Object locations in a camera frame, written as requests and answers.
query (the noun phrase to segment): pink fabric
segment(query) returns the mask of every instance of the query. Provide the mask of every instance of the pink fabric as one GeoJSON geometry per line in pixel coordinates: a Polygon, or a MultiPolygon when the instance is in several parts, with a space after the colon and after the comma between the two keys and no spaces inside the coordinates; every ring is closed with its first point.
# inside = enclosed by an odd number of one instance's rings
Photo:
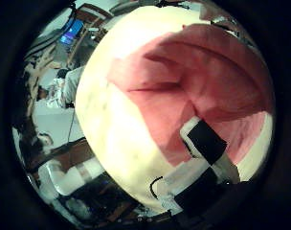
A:
{"type": "Polygon", "coordinates": [[[271,91],[261,59],[235,37],[209,25],[165,34],[124,59],[108,79],[140,109],[149,133],[172,164],[190,159],[179,130],[192,116],[224,140],[234,163],[255,142],[271,91]]]}

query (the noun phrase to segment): cable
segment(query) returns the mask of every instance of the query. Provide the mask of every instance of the cable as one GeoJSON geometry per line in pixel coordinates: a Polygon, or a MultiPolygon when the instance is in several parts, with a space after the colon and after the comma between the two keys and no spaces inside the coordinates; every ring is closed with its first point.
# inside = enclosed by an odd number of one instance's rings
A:
{"type": "MultiPolygon", "coordinates": [[[[72,113],[72,120],[71,120],[71,124],[70,124],[70,128],[69,128],[69,133],[68,133],[67,144],[69,143],[69,140],[70,140],[71,130],[72,130],[72,126],[73,126],[73,121],[74,121],[74,119],[75,119],[75,114],[76,114],[76,111],[73,110],[73,113],[72,113]]],[[[71,156],[71,152],[70,152],[70,151],[69,151],[69,163],[70,163],[70,165],[72,166],[72,156],[71,156]]]]}
{"type": "Polygon", "coordinates": [[[153,184],[154,184],[156,181],[160,180],[160,179],[163,179],[163,177],[161,176],[161,177],[158,177],[158,178],[154,179],[154,180],[152,181],[152,183],[149,185],[149,190],[151,191],[152,195],[153,195],[156,199],[158,199],[158,198],[157,198],[157,195],[156,195],[156,194],[154,193],[154,191],[153,191],[153,184]]]}
{"type": "MultiPolygon", "coordinates": [[[[38,52],[40,52],[40,51],[46,49],[47,47],[49,47],[50,45],[52,45],[54,42],[56,42],[57,40],[59,40],[59,39],[60,39],[64,34],[66,34],[66,33],[70,30],[70,28],[73,26],[73,24],[76,22],[76,19],[77,19],[77,9],[76,9],[76,7],[75,7],[75,4],[74,4],[74,5],[71,5],[70,8],[72,9],[72,12],[71,12],[71,14],[70,14],[70,16],[69,16],[69,19],[67,20],[66,24],[61,28],[61,30],[62,30],[63,28],[66,27],[66,25],[68,24],[68,22],[69,22],[70,19],[71,19],[71,15],[73,14],[73,15],[74,15],[73,20],[72,20],[71,24],[68,26],[68,28],[67,28],[63,33],[61,33],[59,36],[57,36],[54,40],[52,40],[51,42],[49,42],[47,45],[43,46],[43,47],[40,48],[39,50],[33,51],[33,52],[31,52],[30,54],[27,54],[27,55],[24,57],[24,60],[26,60],[27,58],[31,57],[32,55],[34,55],[34,54],[36,54],[36,53],[38,53],[38,52]]],[[[51,38],[49,38],[48,40],[42,41],[42,42],[40,42],[39,44],[36,44],[36,46],[34,46],[34,47],[31,48],[31,49],[34,49],[34,48],[36,48],[36,47],[38,47],[38,46],[44,44],[45,42],[49,41],[50,39],[51,39],[51,38]]]]}

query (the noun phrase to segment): white pipe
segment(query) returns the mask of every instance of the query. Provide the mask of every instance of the white pipe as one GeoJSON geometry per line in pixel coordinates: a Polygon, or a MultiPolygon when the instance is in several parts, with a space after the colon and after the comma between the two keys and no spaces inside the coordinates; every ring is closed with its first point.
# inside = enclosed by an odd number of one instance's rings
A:
{"type": "Polygon", "coordinates": [[[67,173],[61,170],[61,164],[57,160],[48,161],[45,168],[55,189],[63,196],[70,195],[105,171],[95,157],[70,168],[67,173]]]}

